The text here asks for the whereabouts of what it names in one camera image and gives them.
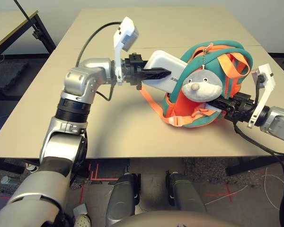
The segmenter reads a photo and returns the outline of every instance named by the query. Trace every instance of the metal chain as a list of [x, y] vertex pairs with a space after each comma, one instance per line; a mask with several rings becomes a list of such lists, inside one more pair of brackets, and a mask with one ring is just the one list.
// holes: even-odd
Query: metal chain
[[206, 56], [206, 49], [203, 49], [203, 65], [202, 65], [202, 69], [204, 70], [205, 69], [205, 56]]

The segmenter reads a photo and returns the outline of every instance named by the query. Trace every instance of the plush toy nose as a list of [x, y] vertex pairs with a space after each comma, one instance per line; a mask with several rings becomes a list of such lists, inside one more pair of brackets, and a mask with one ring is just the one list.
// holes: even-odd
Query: plush toy nose
[[197, 91], [197, 90], [199, 90], [199, 88], [200, 88], [200, 86], [199, 86], [199, 84], [197, 84], [197, 83], [193, 83], [193, 84], [191, 85], [191, 89], [192, 89], [193, 91]]

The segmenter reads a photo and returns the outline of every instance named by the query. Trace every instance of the orange backpack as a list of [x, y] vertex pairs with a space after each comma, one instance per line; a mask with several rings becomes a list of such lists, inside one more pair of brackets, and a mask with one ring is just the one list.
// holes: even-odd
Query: orange backpack
[[184, 80], [201, 70], [206, 51], [205, 68], [215, 73], [222, 82], [224, 98], [239, 92], [241, 83], [252, 68], [251, 55], [235, 41], [217, 40], [201, 43], [190, 48], [181, 58], [188, 63], [171, 94], [166, 94], [161, 108], [143, 87], [142, 95], [161, 119], [176, 127], [199, 127], [221, 119], [223, 112], [206, 103], [194, 102], [182, 92]]

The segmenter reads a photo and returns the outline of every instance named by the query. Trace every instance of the plush toy face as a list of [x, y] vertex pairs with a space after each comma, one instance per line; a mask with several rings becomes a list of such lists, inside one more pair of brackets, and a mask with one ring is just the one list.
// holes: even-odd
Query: plush toy face
[[209, 70], [199, 70], [191, 73], [183, 82], [184, 95], [194, 102], [209, 102], [222, 93], [222, 82]]

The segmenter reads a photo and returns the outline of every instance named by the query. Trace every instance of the strap buckle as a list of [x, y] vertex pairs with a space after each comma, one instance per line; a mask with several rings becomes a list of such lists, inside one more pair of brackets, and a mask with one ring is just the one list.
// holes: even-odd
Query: strap buckle
[[184, 123], [184, 117], [183, 116], [172, 116], [169, 117], [169, 124], [175, 126], [175, 127], [182, 127]]

